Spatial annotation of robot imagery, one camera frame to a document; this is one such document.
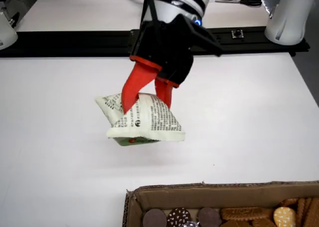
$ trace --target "white table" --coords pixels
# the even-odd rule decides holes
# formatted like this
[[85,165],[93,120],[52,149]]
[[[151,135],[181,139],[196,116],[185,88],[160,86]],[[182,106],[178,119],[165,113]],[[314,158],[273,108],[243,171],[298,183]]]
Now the white table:
[[[128,30],[141,7],[39,0],[19,30]],[[210,3],[204,23],[266,21],[262,8]],[[319,110],[287,53],[196,57],[173,93],[186,141],[120,147],[94,97],[119,93],[132,67],[126,58],[0,59],[0,227],[119,227],[126,189],[143,185],[319,179]]]

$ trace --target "chocolate cookie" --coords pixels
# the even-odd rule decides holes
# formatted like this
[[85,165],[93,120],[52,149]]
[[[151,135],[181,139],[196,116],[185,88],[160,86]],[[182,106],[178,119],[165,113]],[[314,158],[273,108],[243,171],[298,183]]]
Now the chocolate cookie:
[[219,212],[212,208],[202,208],[198,213],[201,227],[219,227],[222,223]]
[[221,216],[227,221],[253,221],[267,218],[267,214],[259,207],[226,208],[221,210]]
[[246,221],[227,221],[220,227],[251,227],[251,225]]
[[276,225],[271,221],[267,219],[263,220],[254,220],[252,222],[253,227],[276,227]]
[[167,219],[163,211],[152,209],[143,217],[143,227],[166,227]]
[[167,227],[180,227],[191,221],[191,216],[185,208],[172,210],[167,217]]

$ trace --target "biscuit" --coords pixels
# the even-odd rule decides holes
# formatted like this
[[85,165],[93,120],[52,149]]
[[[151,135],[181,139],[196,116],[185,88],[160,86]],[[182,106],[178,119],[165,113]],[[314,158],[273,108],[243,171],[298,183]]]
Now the biscuit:
[[304,198],[300,198],[298,200],[297,218],[296,218],[297,227],[302,227],[305,203],[306,203],[306,199]]
[[225,208],[221,210],[221,216],[224,220],[252,221],[266,219],[267,213],[259,207],[251,208]]
[[227,221],[220,227],[251,227],[251,225],[246,221]]
[[296,227],[296,212],[288,207],[280,207],[274,212],[277,227]]
[[263,220],[254,220],[252,221],[253,227],[276,227],[276,225],[271,221],[267,219]]
[[306,219],[306,216],[307,216],[307,212],[308,212],[308,209],[310,207],[310,204],[311,204],[312,200],[313,200],[312,198],[307,198],[306,199],[305,208],[304,208],[304,214],[303,214],[303,224],[305,222],[305,219]]
[[314,227],[319,226],[319,199],[315,198],[311,201],[310,207],[308,209],[304,227]]
[[280,207],[288,207],[298,203],[299,198],[290,198],[279,203]]

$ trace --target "small metal bracket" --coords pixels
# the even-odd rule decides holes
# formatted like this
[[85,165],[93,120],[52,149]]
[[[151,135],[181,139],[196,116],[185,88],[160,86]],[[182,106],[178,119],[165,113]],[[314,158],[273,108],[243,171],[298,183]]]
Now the small metal bracket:
[[232,30],[231,31],[231,35],[233,37],[233,39],[242,39],[244,38],[244,32],[242,29],[236,29],[236,30]]

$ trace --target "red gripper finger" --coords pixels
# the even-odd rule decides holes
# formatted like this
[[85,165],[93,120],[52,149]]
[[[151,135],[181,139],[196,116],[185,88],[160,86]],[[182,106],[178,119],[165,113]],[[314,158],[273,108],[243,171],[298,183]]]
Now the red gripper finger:
[[136,62],[128,80],[122,90],[122,106],[124,113],[127,113],[138,99],[139,91],[153,81],[158,70],[143,63]]
[[158,98],[161,99],[168,108],[170,108],[173,85],[170,83],[165,84],[164,82],[155,79],[155,90]]

